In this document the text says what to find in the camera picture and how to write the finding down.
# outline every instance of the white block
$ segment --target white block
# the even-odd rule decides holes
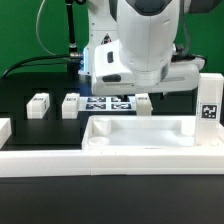
[[[12,134],[11,122],[9,118],[0,119],[0,149]]]
[[[137,116],[151,116],[152,115],[152,103],[149,99],[148,93],[136,94],[136,113]]]
[[[37,93],[27,104],[28,119],[42,119],[50,106],[48,93]]]
[[[224,78],[200,74],[195,126],[196,145],[217,145]]]
[[[79,112],[79,98],[80,94],[69,93],[66,95],[62,103],[62,118],[76,119]]]

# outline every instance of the green backdrop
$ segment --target green backdrop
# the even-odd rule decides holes
[[[0,1],[0,74],[10,65],[35,56],[47,55],[35,34],[36,16],[42,0]],[[88,43],[86,6],[74,4],[76,38],[79,48]],[[224,73],[224,1],[210,14],[186,15],[191,35],[191,52],[204,55],[204,71]],[[68,28],[63,0],[47,0],[43,10],[40,34],[47,48],[56,53],[68,52]],[[183,42],[179,28],[176,43]],[[65,71],[64,65],[23,68],[17,71]]]

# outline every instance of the white base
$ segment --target white base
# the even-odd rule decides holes
[[[84,147],[87,144],[87,135],[83,140]],[[224,174],[224,128],[221,125],[219,137],[218,146],[177,146],[173,141],[174,145],[156,148],[147,146],[136,148],[130,144],[123,144],[114,148],[105,145],[95,149],[71,151],[0,152],[0,177]]]

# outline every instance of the black tabletop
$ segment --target black tabletop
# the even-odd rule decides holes
[[[28,121],[26,103],[49,92],[51,108]],[[17,73],[0,81],[0,117],[10,117],[13,135],[3,150],[75,149],[90,114],[61,119],[66,93],[91,94],[88,82],[65,73]],[[154,114],[193,115],[196,92],[152,94]],[[0,179],[1,224],[223,224],[222,175],[80,176]]]
[[[26,104],[36,93],[49,93],[50,108],[41,120],[28,120]],[[11,118],[12,136],[2,150],[80,149],[88,117],[105,112],[79,112],[78,119],[63,120],[61,105],[67,93],[91,95],[90,82],[66,73],[16,73],[0,80],[0,118]],[[153,114],[194,115],[197,90],[151,94]],[[113,115],[135,115],[116,112]]]

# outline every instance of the small white block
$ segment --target small white block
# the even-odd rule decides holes
[[[9,118],[0,119],[0,149],[12,134],[11,122]]]
[[[76,119],[79,112],[79,98],[80,94],[69,93],[66,95],[62,103],[62,118]]]
[[[42,119],[50,106],[50,98],[48,93],[36,94],[27,104],[28,119]]]
[[[152,115],[152,103],[147,93],[136,94],[136,113],[138,116],[151,116]]]

